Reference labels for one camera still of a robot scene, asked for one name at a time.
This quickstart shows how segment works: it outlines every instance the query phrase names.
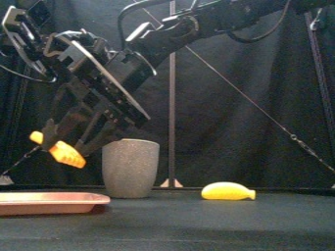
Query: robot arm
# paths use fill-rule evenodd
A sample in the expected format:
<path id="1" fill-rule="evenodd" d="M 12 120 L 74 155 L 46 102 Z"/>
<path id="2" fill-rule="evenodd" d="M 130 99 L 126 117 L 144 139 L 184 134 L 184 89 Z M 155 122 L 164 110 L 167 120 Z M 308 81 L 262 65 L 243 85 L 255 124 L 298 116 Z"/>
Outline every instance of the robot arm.
<path id="1" fill-rule="evenodd" d="M 143 1 L 135 7 L 156 1 Z M 87 156 L 118 138 L 120 130 L 140 127 L 150 116 L 131 93 L 156 74 L 155 68 L 168 54 L 198 39 L 255 25 L 263 16 L 283 10 L 287 2 L 218 0 L 192 6 L 166 18 L 159 28 L 142 24 L 120 51 L 84 30 L 40 34 L 39 28 L 50 17 L 43 1 L 28 10 L 11 7 L 3 20 L 8 40 L 30 67 L 46 77 L 56 76 L 60 83 L 50 120 L 42 134 L 34 134 L 39 135 L 34 141 L 42 149 L 55 153 L 58 142 L 67 141 L 79 126 L 84 133 L 71 145 L 80 157 Z M 292 0 L 291 4 L 303 13 L 335 4 L 335 0 Z M 64 100 L 74 101 L 67 108 Z M 67 156 L 56 160 L 75 167 L 86 165 L 68 161 Z"/>

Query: pink tray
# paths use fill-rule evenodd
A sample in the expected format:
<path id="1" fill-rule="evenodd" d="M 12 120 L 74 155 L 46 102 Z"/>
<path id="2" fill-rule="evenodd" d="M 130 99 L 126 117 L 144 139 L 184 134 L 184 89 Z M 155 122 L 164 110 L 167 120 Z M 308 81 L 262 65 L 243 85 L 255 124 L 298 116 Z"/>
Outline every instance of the pink tray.
<path id="1" fill-rule="evenodd" d="M 0 216 L 88 213 L 108 203 L 110 197 L 87 192 L 4 192 Z"/>

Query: tray rim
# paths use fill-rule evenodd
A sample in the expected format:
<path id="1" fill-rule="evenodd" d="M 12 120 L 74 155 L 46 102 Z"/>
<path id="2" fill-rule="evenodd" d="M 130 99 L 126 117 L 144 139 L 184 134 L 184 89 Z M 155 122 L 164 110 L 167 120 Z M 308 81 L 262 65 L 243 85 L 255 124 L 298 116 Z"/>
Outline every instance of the tray rim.
<path id="1" fill-rule="evenodd" d="M 1 206 L 28 206 L 28 205 L 98 205 L 98 204 L 108 204 L 110 197 L 92 192 L 4 192 L 4 194 L 12 194 L 13 196 L 17 194 L 28 194 L 28 195 L 92 195 L 98 196 L 98 200 L 79 200 L 79 199 L 36 199 L 36 200 L 1 200 L 1 193 L 0 193 L 0 207 Z"/>

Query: gray cup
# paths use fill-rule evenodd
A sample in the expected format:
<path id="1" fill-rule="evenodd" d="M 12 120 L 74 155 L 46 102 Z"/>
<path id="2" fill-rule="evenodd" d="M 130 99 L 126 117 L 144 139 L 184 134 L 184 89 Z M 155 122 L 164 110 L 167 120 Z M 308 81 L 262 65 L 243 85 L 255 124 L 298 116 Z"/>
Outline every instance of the gray cup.
<path id="1" fill-rule="evenodd" d="M 102 148 L 102 177 L 112 198 L 148 197 L 158 175 L 160 145 L 124 138 Z"/>

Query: black backdrop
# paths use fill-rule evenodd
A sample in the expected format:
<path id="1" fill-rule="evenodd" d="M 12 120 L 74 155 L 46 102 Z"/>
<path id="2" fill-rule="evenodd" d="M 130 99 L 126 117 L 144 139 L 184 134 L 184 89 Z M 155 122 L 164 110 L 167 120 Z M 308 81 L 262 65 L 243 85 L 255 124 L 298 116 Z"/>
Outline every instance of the black backdrop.
<path id="1" fill-rule="evenodd" d="M 4 6 L 15 1 L 4 1 Z M 191 0 L 176 1 L 176 9 Z M 79 30 L 82 27 L 103 36 L 119 49 L 116 17 L 132 1 L 48 1 L 52 20 L 44 31 Z M 168 16 L 168 4 L 148 9 L 160 20 Z M 280 17 L 275 13 L 259 25 L 243 30 L 250 37 L 272 27 Z M 155 20 L 144 11 L 126 19 L 126 32 Z M 319 31 L 327 90 L 334 99 L 334 21 Z M 252 187 L 331 187 L 335 178 L 319 162 L 306 154 L 255 106 L 210 69 L 191 50 L 235 84 L 271 117 L 296 134 L 319 157 L 334 164 L 331 118 L 324 100 L 304 16 L 290 12 L 279 30 L 255 44 L 239 44 L 220 35 L 199 40 L 176 52 L 175 64 L 175 175 L 184 186 L 203 186 L 214 181 L 236 181 Z M 24 71 L 17 58 L 1 63 Z M 152 120 L 142 129 L 131 128 L 124 137 L 144 138 L 162 145 L 156 185 L 168 178 L 168 60 L 158 68 L 135 93 L 135 98 Z M 50 101 L 56 86 L 25 82 L 1 72 L 1 170 L 32 149 L 31 132 L 42 129 L 48 118 Z M 100 151 L 83 170 L 55 163 L 47 153 L 38 153 L 12 173 L 17 184 L 102 184 Z"/>

